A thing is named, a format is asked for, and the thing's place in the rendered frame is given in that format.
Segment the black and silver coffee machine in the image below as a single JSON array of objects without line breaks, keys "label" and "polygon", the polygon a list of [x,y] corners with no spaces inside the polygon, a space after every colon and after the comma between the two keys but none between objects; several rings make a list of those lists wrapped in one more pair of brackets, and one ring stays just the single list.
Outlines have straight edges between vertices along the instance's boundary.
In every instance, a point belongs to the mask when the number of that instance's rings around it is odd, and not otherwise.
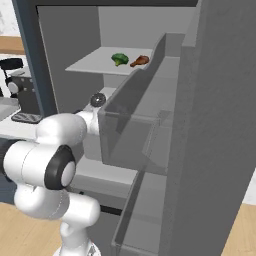
[{"label": "black and silver coffee machine", "polygon": [[43,117],[40,114],[29,67],[24,66],[21,58],[7,58],[0,60],[0,69],[4,72],[11,97],[16,98],[20,106],[20,111],[14,114],[11,120],[38,124]]}]

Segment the small grey door bin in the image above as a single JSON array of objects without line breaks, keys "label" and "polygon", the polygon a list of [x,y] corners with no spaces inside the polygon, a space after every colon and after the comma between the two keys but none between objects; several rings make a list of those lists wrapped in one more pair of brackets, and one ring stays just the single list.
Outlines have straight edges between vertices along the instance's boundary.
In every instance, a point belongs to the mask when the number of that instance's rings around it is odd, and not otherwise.
[{"label": "small grey door bin", "polygon": [[165,176],[135,176],[111,242],[111,256],[158,256],[165,188]]}]

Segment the dark blue counter cupboards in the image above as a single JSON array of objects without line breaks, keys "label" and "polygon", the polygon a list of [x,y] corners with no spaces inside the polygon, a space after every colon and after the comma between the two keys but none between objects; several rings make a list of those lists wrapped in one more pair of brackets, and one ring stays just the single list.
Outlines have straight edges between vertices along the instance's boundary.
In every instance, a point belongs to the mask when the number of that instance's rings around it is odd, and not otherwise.
[{"label": "dark blue counter cupboards", "polygon": [[7,144],[8,139],[0,138],[0,202],[13,205],[16,184],[6,176],[3,169],[3,160],[7,151]]}]

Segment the green broccoli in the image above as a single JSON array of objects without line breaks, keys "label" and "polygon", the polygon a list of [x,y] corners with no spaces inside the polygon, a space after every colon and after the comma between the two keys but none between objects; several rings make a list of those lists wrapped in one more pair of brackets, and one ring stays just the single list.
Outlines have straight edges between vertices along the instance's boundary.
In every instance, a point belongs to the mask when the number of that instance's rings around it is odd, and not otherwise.
[{"label": "green broccoli", "polygon": [[115,53],[111,59],[115,62],[116,66],[126,65],[129,62],[129,58],[123,53]]}]

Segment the grey fridge door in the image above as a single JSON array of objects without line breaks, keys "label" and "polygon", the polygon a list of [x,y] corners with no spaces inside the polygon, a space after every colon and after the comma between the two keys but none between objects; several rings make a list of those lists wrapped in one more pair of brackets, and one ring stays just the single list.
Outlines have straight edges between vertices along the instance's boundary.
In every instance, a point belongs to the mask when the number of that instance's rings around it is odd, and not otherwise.
[{"label": "grey fridge door", "polygon": [[256,169],[256,0],[199,0],[184,38],[159,256],[221,256]]}]

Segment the grey fridge drawer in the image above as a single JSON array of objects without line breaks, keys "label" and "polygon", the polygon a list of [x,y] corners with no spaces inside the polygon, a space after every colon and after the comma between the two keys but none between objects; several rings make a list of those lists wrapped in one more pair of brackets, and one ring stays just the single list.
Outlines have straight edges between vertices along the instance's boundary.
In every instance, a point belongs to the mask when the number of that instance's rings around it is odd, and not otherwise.
[{"label": "grey fridge drawer", "polygon": [[135,170],[82,157],[70,190],[97,199],[105,213],[120,215],[136,174]]}]

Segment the grey fridge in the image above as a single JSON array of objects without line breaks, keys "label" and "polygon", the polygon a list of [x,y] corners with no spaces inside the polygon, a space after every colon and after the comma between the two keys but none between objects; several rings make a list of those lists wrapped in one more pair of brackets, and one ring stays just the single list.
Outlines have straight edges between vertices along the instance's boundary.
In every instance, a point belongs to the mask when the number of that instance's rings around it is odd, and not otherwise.
[{"label": "grey fridge", "polygon": [[[99,47],[152,49],[166,33],[184,38],[199,0],[13,0],[41,116],[101,108],[129,75],[66,71]],[[72,148],[76,160],[102,162],[100,132]],[[111,256],[120,215],[101,210],[87,228],[101,256]]]}]

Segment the brown chicken drumstick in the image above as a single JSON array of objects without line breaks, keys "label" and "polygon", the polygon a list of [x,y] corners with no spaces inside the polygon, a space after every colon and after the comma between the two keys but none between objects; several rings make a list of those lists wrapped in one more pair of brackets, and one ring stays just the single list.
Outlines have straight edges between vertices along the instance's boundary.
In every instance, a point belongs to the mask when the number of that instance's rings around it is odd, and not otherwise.
[{"label": "brown chicken drumstick", "polygon": [[137,65],[145,65],[149,62],[149,57],[145,55],[140,55],[134,62],[130,64],[131,67],[135,67]]}]

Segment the grey fridge shelf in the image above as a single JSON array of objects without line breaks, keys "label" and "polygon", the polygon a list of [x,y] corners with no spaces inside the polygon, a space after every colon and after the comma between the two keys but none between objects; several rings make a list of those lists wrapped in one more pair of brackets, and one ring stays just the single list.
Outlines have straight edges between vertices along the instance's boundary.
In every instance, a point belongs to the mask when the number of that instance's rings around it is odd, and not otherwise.
[{"label": "grey fridge shelf", "polygon": [[[123,53],[129,58],[126,65],[116,66],[111,57]],[[99,47],[87,56],[66,68],[66,71],[89,72],[111,75],[129,75],[133,70],[144,69],[146,65],[130,66],[140,55],[151,57],[152,49]]]}]

